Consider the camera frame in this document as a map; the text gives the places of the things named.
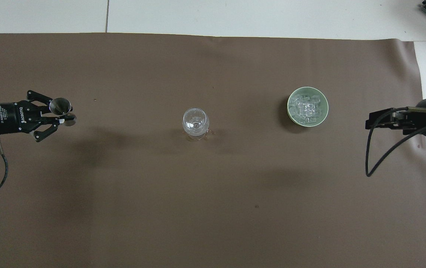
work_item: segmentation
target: brown paper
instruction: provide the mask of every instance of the brown paper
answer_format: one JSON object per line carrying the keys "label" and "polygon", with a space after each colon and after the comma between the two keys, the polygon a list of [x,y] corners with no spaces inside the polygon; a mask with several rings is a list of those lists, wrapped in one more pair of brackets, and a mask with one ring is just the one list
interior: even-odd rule
{"label": "brown paper", "polygon": [[[302,86],[318,127],[286,113]],[[368,113],[422,99],[412,42],[0,34],[0,102],[27,90],[78,121],[1,137],[0,267],[426,267],[425,139],[364,171]],[[377,130],[371,161],[401,137]]]}

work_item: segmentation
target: white floor tile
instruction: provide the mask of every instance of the white floor tile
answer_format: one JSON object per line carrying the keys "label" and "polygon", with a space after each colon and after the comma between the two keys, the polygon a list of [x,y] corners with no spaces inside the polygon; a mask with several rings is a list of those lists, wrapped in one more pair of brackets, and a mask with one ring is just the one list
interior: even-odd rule
{"label": "white floor tile", "polygon": [[107,0],[0,0],[0,32],[104,32]]}
{"label": "white floor tile", "polygon": [[110,0],[109,32],[426,41],[420,0]]}

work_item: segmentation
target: clear glass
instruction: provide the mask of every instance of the clear glass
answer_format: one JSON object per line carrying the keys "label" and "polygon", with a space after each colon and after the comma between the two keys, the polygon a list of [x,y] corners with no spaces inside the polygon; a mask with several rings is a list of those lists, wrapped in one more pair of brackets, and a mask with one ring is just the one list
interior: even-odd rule
{"label": "clear glass", "polygon": [[194,140],[200,140],[208,132],[209,119],[199,108],[189,108],[183,115],[183,129]]}

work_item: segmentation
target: floor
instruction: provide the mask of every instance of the floor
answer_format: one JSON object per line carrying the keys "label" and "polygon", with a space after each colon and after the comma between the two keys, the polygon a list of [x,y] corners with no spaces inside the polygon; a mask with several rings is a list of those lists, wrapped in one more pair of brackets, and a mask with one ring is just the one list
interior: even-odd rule
{"label": "floor", "polygon": [[0,0],[0,32],[135,32],[415,41],[426,98],[420,0]]}

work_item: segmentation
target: bowl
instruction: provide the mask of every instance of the bowl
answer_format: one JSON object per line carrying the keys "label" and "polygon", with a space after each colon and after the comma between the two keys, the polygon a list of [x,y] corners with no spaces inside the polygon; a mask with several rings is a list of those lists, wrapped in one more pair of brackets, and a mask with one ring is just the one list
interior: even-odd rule
{"label": "bowl", "polygon": [[[294,99],[294,97],[301,96],[301,95],[308,95],[310,97],[318,95],[320,97],[318,108],[320,108],[321,114],[319,117],[317,117],[317,122],[311,123],[311,124],[307,124],[307,123],[302,124],[301,122],[299,122],[298,115],[291,114],[289,110],[289,107],[291,106],[291,100]],[[289,99],[287,100],[287,114],[289,114],[289,117],[294,123],[302,127],[315,127],[317,125],[320,125],[325,120],[325,118],[327,118],[327,115],[329,114],[329,102],[327,101],[327,98],[320,90],[313,87],[304,86],[294,90],[291,96],[289,96]]]}

